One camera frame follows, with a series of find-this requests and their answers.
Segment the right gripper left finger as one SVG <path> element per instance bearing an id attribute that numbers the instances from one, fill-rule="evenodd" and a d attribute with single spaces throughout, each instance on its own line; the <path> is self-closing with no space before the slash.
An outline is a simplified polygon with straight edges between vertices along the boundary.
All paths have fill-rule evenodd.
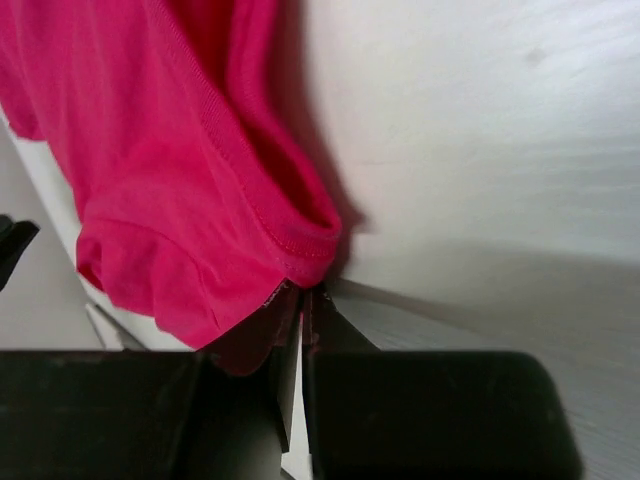
<path id="1" fill-rule="evenodd" d="M 5 479 L 277 479 L 300 292 L 198 352 L 8 350 Z"/>

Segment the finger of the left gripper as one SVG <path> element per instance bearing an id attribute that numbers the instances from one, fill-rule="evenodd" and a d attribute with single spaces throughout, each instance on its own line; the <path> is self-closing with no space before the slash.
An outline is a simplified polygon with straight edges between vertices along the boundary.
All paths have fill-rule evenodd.
<path id="1" fill-rule="evenodd" d="M 15 221 L 9 215 L 1 215 L 0 290 L 5 288 L 22 254 L 39 231 L 40 227 L 31 220 Z"/>

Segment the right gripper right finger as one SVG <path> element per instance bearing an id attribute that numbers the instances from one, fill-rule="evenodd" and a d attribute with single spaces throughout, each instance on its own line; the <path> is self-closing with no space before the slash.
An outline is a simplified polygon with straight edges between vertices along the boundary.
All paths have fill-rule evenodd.
<path id="1" fill-rule="evenodd" d="M 579 479 L 556 385 L 517 351 L 383 350 L 324 286 L 304 295 L 302 389 L 317 479 Z"/>

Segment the magenta t shirt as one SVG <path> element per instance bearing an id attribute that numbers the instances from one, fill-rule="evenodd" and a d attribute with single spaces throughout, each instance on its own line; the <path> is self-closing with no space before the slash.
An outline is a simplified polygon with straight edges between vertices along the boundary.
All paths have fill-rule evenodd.
<path id="1" fill-rule="evenodd" d="M 274 1 L 5 1 L 1 106 L 69 183 L 79 273 L 201 348 L 285 280 L 319 283 L 341 221 L 278 121 Z"/>

